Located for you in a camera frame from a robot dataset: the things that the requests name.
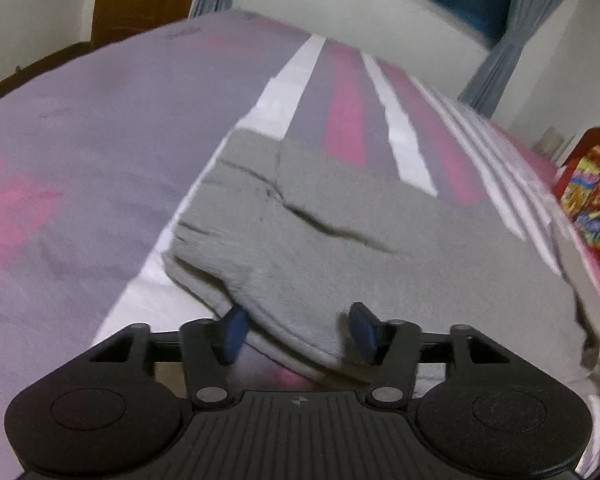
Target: striped bedding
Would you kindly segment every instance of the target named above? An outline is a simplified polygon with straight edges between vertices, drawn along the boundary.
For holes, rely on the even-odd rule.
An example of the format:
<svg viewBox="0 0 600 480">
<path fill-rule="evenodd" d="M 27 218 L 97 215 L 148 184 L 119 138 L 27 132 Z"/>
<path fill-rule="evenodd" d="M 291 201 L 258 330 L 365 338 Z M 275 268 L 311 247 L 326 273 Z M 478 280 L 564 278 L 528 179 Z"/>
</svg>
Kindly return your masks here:
<svg viewBox="0 0 600 480">
<path fill-rule="evenodd" d="M 0 101 L 0 479 L 20 470 L 2 431 L 18 391 L 129 323 L 175 330 L 208 317 L 161 254 L 234 126 L 491 216 L 555 274 L 552 223 L 587 259 L 492 124 L 381 60 L 238 10 L 108 46 Z M 599 277 L 593 261 L 587 270 Z M 307 386 L 260 355 L 247 361 L 240 384 Z M 600 450 L 600 396 L 586 400 L 596 432 L 583 468 Z"/>
</svg>

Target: pink stripe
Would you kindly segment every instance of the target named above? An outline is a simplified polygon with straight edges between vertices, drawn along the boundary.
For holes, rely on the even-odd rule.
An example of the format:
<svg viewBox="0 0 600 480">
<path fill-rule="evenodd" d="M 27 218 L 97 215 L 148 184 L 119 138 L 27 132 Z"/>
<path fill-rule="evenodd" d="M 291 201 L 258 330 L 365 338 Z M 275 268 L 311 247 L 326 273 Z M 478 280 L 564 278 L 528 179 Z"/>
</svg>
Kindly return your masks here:
<svg viewBox="0 0 600 480">
<path fill-rule="evenodd" d="M 444 175 L 446 186 L 452 190 L 456 200 L 461 205 L 480 203 L 486 198 L 484 186 L 478 179 L 474 165 L 440 116 L 402 70 L 387 63 L 382 63 L 381 66 L 397 91 L 411 122 L 416 126 L 421 144 L 428 142 L 435 151 L 435 164 L 439 167 L 437 173 Z"/>
<path fill-rule="evenodd" d="M 332 44 L 334 82 L 331 107 L 327 118 L 324 151 L 331 156 L 366 166 L 364 108 L 360 82 L 353 68 L 357 50 Z"/>
</svg>

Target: mattress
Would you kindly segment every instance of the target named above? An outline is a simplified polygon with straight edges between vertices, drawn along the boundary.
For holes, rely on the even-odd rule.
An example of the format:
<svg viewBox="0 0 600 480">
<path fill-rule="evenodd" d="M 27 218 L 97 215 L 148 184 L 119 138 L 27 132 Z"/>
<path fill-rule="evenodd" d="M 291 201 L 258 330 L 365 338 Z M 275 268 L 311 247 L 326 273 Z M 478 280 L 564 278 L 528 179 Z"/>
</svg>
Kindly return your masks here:
<svg viewBox="0 0 600 480">
<path fill-rule="evenodd" d="M 550 225 L 573 233 L 545 184 L 487 120 L 400 69 L 240 10 L 112 44 L 0 101 L 0 479 L 20 472 L 2 416 L 21 389 L 129 323 L 210 316 L 162 253 L 235 126 L 492 216 L 562 272 Z M 232 374 L 313 387 L 249 349 Z M 596 421 L 589 468 L 600 389 L 582 395 Z"/>
</svg>

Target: baseboard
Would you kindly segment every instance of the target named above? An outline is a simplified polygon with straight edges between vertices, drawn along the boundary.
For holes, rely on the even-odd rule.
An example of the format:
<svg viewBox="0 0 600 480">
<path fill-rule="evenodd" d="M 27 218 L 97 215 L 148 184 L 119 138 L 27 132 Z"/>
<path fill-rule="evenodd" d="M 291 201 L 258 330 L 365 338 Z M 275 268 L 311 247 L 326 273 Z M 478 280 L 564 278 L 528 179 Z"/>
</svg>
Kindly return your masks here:
<svg viewBox="0 0 600 480">
<path fill-rule="evenodd" d="M 43 57 L 43 59 L 18 70 L 7 79 L 0 81 L 0 99 L 40 74 L 58 68 L 72 59 L 90 53 L 92 50 L 93 47 L 91 46 L 91 43 L 88 41 L 81 41 L 80 43 L 74 43 L 62 50 L 58 50 L 57 52 Z"/>
</svg>

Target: purple bed sheet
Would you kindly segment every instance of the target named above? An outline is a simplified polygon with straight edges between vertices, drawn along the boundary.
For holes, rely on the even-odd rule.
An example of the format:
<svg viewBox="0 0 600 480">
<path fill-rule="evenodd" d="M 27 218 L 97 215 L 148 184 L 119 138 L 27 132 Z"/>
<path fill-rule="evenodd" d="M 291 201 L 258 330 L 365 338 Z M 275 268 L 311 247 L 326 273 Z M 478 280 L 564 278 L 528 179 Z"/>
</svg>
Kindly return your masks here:
<svg viewBox="0 0 600 480">
<path fill-rule="evenodd" d="M 8 402 L 90 345 L 223 137 L 262 108 L 285 67 L 303 73 L 296 54 L 311 37 L 248 12 L 207 15 L 0 101 L 0 480 L 21 471 L 2 429 Z M 283 136 L 384 178 L 424 180 L 468 214 L 512 222 L 554 259 L 542 254 L 543 188 L 485 120 L 391 65 L 378 61 L 373 78 L 358 50 L 319 43 Z M 410 166 L 414 138 L 426 174 Z"/>
</svg>

